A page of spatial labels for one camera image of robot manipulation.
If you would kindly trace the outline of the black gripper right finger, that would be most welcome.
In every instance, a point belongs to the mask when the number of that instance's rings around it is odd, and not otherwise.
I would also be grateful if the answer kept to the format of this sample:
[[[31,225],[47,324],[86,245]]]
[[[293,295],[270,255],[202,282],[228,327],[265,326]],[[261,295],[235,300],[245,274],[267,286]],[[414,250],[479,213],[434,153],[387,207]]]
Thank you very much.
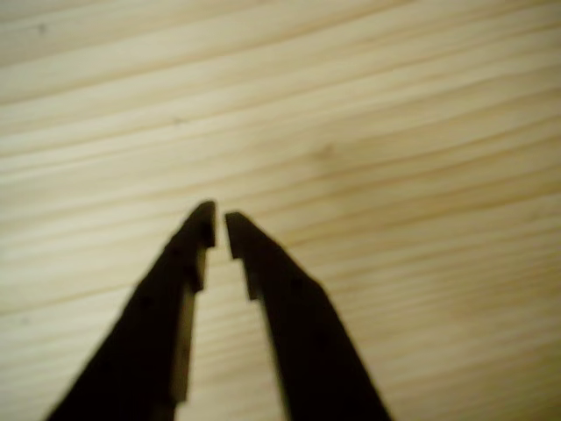
[[[322,286],[243,213],[227,213],[225,223],[264,315],[287,419],[390,419]]]

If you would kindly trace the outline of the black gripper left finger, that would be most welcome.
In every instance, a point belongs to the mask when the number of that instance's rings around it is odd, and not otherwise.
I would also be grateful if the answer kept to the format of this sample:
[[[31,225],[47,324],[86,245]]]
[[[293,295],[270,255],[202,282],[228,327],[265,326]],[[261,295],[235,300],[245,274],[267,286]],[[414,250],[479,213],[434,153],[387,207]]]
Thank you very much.
[[[187,399],[195,297],[216,244],[200,203],[163,248],[51,420],[173,420]]]

